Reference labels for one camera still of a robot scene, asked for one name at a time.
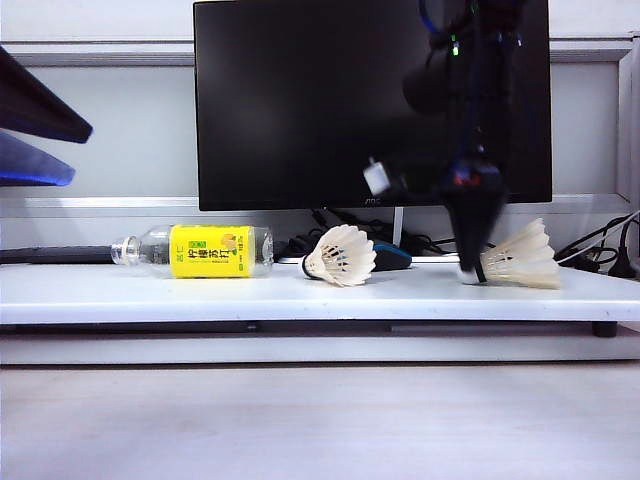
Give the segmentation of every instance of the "plastic bottle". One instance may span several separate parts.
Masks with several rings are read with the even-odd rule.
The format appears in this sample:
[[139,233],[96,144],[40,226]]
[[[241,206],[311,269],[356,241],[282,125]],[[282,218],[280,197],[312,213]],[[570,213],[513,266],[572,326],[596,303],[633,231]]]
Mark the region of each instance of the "plastic bottle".
[[176,278],[257,277],[271,270],[273,238],[263,227],[165,225],[117,240],[111,258]]

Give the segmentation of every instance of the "black monitor screen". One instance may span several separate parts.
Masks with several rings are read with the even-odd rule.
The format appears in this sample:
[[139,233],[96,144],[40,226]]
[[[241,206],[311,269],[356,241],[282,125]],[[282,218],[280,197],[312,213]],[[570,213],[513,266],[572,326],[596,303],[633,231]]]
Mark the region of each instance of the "black monitor screen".
[[[430,2],[436,21],[451,7],[442,1]],[[546,0],[530,0],[523,18],[507,183],[511,202],[541,202],[551,197]],[[201,210],[396,205],[371,198],[370,157],[418,163],[433,177],[418,183],[436,181],[445,116],[415,113],[402,90],[429,52],[415,0],[201,2],[194,25]]]

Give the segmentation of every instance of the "white plug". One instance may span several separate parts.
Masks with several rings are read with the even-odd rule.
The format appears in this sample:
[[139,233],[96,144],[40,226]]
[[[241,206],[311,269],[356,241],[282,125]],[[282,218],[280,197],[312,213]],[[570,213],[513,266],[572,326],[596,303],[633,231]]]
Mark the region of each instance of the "white plug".
[[376,162],[373,157],[369,157],[370,165],[364,169],[364,179],[369,185],[369,190],[374,196],[380,195],[391,187],[389,175],[384,169],[384,165]]

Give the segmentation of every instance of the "white tabletop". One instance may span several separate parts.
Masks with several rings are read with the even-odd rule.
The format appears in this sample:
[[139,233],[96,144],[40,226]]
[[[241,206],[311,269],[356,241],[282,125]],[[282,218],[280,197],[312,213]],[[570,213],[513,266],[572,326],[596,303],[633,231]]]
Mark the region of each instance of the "white tabletop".
[[255,279],[176,280],[115,265],[0,266],[0,323],[221,320],[640,320],[640,283],[561,269],[561,290],[468,286],[456,265],[375,273],[365,286],[309,280],[296,265]]
[[3,371],[8,480],[637,480],[640,365]]

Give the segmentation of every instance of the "shuttlecock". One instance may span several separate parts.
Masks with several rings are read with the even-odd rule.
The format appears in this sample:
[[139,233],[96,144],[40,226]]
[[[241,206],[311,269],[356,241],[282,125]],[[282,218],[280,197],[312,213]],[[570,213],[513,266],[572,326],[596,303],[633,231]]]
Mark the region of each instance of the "shuttlecock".
[[304,273],[341,287],[362,285],[376,266],[373,242],[351,225],[328,230],[313,252],[302,259]]
[[534,288],[560,288],[560,267],[553,259],[541,218],[480,255],[486,280],[514,282]]

